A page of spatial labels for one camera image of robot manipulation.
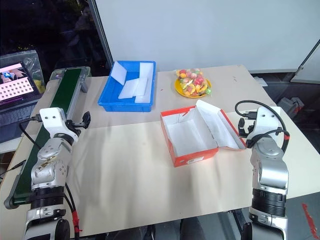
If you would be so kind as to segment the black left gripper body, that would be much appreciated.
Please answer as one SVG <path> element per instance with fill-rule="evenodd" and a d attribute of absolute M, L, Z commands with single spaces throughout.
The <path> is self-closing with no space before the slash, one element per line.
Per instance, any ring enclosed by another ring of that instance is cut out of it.
<path fill-rule="evenodd" d="M 72 131 L 74 134 L 76 134 L 78 137 L 80 136 L 80 134 L 81 134 L 81 130 L 80 130 L 80 128 L 85 128 L 84 127 L 84 123 L 82 122 L 82 123 L 74 123 L 72 120 L 66 120 L 65 121 L 65 125 L 66 125 L 66 127 L 70 130 L 70 131 Z"/>

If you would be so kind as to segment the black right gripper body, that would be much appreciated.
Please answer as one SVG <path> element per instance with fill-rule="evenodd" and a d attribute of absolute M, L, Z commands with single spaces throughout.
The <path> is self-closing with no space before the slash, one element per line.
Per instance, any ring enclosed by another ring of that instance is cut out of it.
<path fill-rule="evenodd" d="M 254 120 L 248 127 L 246 133 L 246 139 L 252 140 L 254 137 L 254 130 L 255 130 L 256 121 Z"/>

